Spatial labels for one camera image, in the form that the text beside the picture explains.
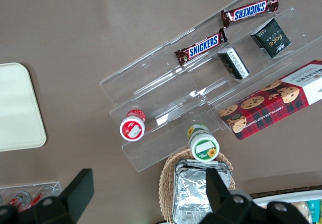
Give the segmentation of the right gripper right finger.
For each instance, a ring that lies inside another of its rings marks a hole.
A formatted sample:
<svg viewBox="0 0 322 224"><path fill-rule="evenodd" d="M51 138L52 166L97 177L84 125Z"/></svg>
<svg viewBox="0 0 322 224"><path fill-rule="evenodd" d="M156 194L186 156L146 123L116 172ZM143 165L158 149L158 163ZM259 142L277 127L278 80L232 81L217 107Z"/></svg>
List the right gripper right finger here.
<svg viewBox="0 0 322 224"><path fill-rule="evenodd" d="M206 194L212 213L201 223L251 223L251 197L242 191L230 191L215 169L206 170Z"/></svg>

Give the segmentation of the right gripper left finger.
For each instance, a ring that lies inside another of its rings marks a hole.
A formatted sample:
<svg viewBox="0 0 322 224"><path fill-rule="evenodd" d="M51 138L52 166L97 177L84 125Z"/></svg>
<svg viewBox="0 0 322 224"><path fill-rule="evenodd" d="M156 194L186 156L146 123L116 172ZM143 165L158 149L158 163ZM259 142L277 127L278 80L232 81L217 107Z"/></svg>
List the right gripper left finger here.
<svg viewBox="0 0 322 224"><path fill-rule="evenodd" d="M58 196L19 214L19 223L77 223L94 195L93 169L82 169Z"/></svg>

